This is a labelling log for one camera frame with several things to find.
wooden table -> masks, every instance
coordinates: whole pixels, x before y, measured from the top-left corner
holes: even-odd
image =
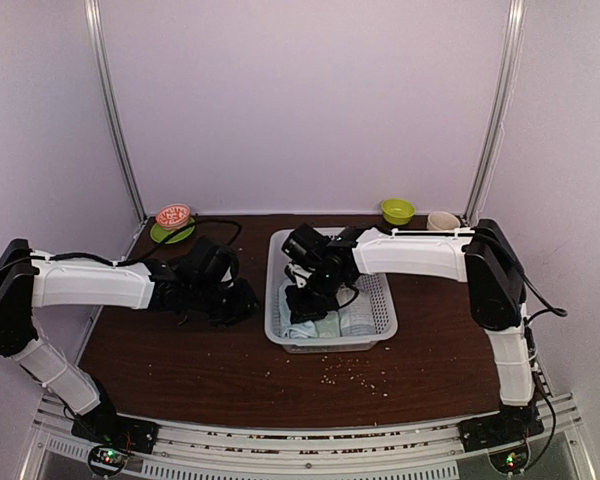
[[[240,272],[265,298],[271,235],[302,222],[372,224],[370,216],[245,216],[234,244]],[[424,228],[422,217],[410,227]],[[151,246],[149,227],[134,249]],[[228,225],[200,225],[191,239],[159,252],[187,252],[193,239],[230,238]],[[81,359],[123,413],[245,427],[383,425],[477,414],[498,408],[498,379],[483,331],[469,315],[467,287],[451,280],[390,275],[400,326],[372,350],[291,355],[264,334],[262,309],[226,329],[201,318],[107,307]]]

green plate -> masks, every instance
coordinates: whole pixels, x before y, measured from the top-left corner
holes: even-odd
[[[195,222],[196,221],[193,218],[189,219],[189,225],[191,225],[192,223],[195,223]],[[184,232],[179,233],[178,235],[173,237],[171,240],[169,240],[167,242],[167,245],[171,245],[172,243],[181,242],[185,238],[190,237],[195,229],[196,229],[196,227],[194,226],[188,230],[185,230]],[[165,230],[164,228],[162,228],[160,225],[158,225],[156,223],[153,225],[153,227],[151,227],[151,232],[150,232],[151,240],[153,240],[156,243],[160,243],[162,240],[167,238],[167,235],[169,235],[170,233],[171,232],[169,230]]]

white wall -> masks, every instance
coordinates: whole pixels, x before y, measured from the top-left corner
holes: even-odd
[[[535,331],[600,461],[600,2],[533,1],[525,31],[483,216],[502,224],[541,291],[570,312]]]
[[[102,2],[147,209],[464,210],[507,0]]]
[[[0,254],[14,237],[123,252],[135,220],[106,125],[82,0],[0,0]],[[46,332],[75,354],[88,310],[49,310]],[[39,398],[0,357],[0,479],[15,476]]]

beige cup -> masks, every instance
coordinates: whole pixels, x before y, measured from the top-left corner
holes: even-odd
[[[427,230],[453,230],[460,227],[460,220],[449,212],[431,212],[427,216]]]

plastic basket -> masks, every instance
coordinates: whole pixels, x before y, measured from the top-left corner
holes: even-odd
[[[334,237],[342,228],[318,228],[323,235]],[[393,337],[398,331],[398,319],[391,298],[389,282],[384,274],[361,275],[356,286],[369,294],[375,335],[336,338],[284,338],[280,331],[278,292],[287,278],[284,273],[289,257],[282,252],[282,244],[291,230],[280,230],[271,236],[267,264],[267,290],[265,294],[264,331],[273,343],[282,345],[289,353],[357,352],[369,350],[381,340]]]

